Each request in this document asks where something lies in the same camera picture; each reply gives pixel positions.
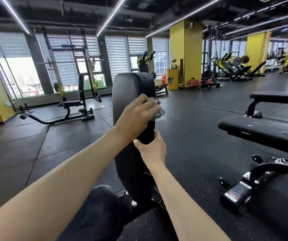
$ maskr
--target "yellow barrel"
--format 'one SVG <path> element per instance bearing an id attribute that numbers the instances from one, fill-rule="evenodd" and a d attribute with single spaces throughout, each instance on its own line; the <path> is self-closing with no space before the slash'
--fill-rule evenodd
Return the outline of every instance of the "yellow barrel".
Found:
<path id="1" fill-rule="evenodd" d="M 168 69 L 166 82 L 168 90 L 177 90 L 179 88 L 179 71 L 177 69 Z"/>

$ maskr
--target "jeans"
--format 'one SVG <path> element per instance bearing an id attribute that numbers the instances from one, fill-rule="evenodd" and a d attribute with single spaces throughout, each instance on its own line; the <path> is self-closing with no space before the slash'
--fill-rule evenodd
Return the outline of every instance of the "jeans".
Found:
<path id="1" fill-rule="evenodd" d="M 123 231 L 118 196 L 110 186 L 92 189 L 57 241 L 112 241 Z"/>

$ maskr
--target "barbell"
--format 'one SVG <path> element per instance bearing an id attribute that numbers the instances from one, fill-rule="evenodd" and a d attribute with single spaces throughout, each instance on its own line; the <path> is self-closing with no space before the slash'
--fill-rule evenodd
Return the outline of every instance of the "barbell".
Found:
<path id="1" fill-rule="evenodd" d="M 65 61 L 65 62 L 56 62 L 56 63 L 74 63 L 75 61 Z M 47 58 L 47 62 L 43 62 L 43 63 L 38 63 L 38 64 L 48 64 L 50 67 L 52 67 L 52 61 Z"/>

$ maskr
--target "hand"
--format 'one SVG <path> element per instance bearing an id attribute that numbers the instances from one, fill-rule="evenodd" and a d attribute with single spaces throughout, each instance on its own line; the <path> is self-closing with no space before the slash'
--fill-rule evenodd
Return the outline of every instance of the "hand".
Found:
<path id="1" fill-rule="evenodd" d="M 157 103 L 157 100 L 141 94 L 125 107 L 114 128 L 127 144 L 137 138 L 146 129 L 149 120 L 158 113 L 160 105 Z"/>
<path id="2" fill-rule="evenodd" d="M 154 134 L 154 140 L 148 145 L 142 144 L 138 139 L 133 140 L 150 171 L 154 170 L 155 167 L 165 166 L 166 145 L 159 131 L 154 130 Z"/>

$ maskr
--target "ceiling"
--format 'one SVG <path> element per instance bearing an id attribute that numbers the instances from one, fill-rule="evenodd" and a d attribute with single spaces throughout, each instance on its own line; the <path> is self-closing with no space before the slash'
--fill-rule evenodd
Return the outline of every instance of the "ceiling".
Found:
<path id="1" fill-rule="evenodd" d="M 9 0 L 14 9 L 30 27 L 85 28 L 98 30 L 119 0 Z M 106 32 L 132 32 L 148 34 L 196 10 L 212 0 L 126 0 L 124 5 L 109 23 Z M 258 14 L 232 22 L 246 13 L 286 0 L 221 0 L 201 12 L 191 16 L 192 21 L 201 21 L 209 27 L 225 22 L 220 33 L 225 34 L 236 29 L 288 15 L 288 1 Z M 0 24 L 14 25 L 14 21 L 0 3 Z M 286 25 L 287 20 L 262 25 L 227 36 L 233 38 L 251 32 Z M 288 30 L 274 31 L 274 36 L 288 36 Z"/>

